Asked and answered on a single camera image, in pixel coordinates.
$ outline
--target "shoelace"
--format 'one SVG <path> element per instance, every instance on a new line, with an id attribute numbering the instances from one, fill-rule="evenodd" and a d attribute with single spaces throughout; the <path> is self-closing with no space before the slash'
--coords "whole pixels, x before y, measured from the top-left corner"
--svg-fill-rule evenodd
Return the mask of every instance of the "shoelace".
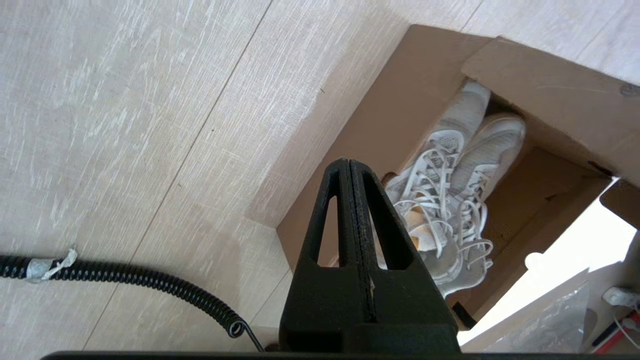
<path id="1" fill-rule="evenodd" d="M 481 234 L 486 223 L 486 204 L 480 200 L 484 191 L 488 176 L 482 172 L 475 171 L 480 176 L 480 180 L 472 185 L 474 194 L 465 199 L 460 204 L 460 231 L 458 233 L 459 251 L 466 251 L 472 247 L 482 246 L 484 252 L 467 263 L 467 270 L 471 269 L 471 264 L 485 259 L 493 251 L 491 240 L 484 239 Z M 493 266 L 493 261 L 485 260 L 484 269 Z"/>
<path id="2" fill-rule="evenodd" d="M 433 148 L 424 151 L 418 157 L 418 160 L 424 160 L 426 163 L 425 169 L 418 168 L 420 164 L 416 160 L 402 197 L 411 193 L 415 193 L 416 196 L 413 199 L 399 200 L 394 204 L 394 207 L 398 212 L 403 212 L 401 214 L 403 217 L 413 208 L 419 207 L 431 228 L 434 224 L 440 224 L 443 227 L 444 239 L 440 238 L 436 232 L 433 233 L 436 257 L 439 258 L 442 254 L 442 247 L 447 242 L 446 234 L 453 235 L 453 226 L 448 221 L 451 218 L 451 212 L 447 209 L 447 191 L 450 186 L 449 177 L 453 173 L 453 166 L 460 154 L 454 149 L 449 149 L 435 142 L 431 143 Z M 402 204 L 410 206 L 406 209 L 399 209 L 398 207 Z"/>

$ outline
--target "cardboard flap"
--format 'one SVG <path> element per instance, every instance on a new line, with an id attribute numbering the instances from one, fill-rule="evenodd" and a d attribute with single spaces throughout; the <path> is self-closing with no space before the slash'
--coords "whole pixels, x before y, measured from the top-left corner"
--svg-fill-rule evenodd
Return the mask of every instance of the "cardboard flap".
<path id="1" fill-rule="evenodd" d="M 624 221 L 640 229 L 640 189 L 620 180 L 600 197 L 600 202 Z"/>
<path id="2" fill-rule="evenodd" d="M 462 72 L 640 185 L 638 87 L 504 38 L 482 47 Z"/>

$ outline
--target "coiled cable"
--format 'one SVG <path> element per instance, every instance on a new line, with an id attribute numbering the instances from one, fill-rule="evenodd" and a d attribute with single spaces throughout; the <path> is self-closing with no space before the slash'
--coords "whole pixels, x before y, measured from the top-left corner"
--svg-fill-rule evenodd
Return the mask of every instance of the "coiled cable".
<path id="1" fill-rule="evenodd" d="M 0 276 L 24 279 L 31 258 L 0 255 Z M 258 349 L 264 351 L 249 325 L 233 309 L 213 294 L 188 281 L 142 266 L 77 260 L 51 276 L 52 280 L 120 282 L 146 286 L 176 296 L 214 318 L 231 338 L 247 332 Z"/>

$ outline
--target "white tape on cable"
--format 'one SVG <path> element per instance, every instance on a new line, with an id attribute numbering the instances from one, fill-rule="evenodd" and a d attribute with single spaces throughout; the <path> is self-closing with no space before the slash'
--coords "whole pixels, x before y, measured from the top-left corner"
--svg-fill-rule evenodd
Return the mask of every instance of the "white tape on cable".
<path id="1" fill-rule="evenodd" d="M 54 268 L 51 268 L 51 264 L 53 264 L 55 259 L 31 259 L 27 266 L 26 280 L 32 284 L 39 284 L 47 281 L 63 268 L 68 268 L 73 265 L 76 262 L 77 257 L 78 253 L 74 248 L 71 248 L 69 249 L 67 257 L 56 264 Z"/>

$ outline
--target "sneaker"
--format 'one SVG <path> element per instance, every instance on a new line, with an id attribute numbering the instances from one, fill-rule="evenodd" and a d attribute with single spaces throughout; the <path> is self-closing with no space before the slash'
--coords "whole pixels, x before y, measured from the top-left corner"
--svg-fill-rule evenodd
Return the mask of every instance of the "sneaker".
<path id="1" fill-rule="evenodd" d="M 486 258 L 493 243 L 481 236 L 487 218 L 484 201 L 518 156 L 524 140 L 524 121 L 515 114 L 492 115 L 484 123 L 451 176 L 449 209 L 454 216 L 450 224 L 464 266 L 455 280 L 438 285 L 445 297 L 477 286 L 493 265 Z"/>
<path id="2" fill-rule="evenodd" d="M 462 268 L 456 243 L 449 240 L 453 228 L 448 222 L 451 212 L 447 191 L 453 169 L 480 126 L 490 96 L 482 85 L 467 83 L 425 142 L 413 166 L 391 179 L 386 187 L 437 284 L 453 280 Z"/>

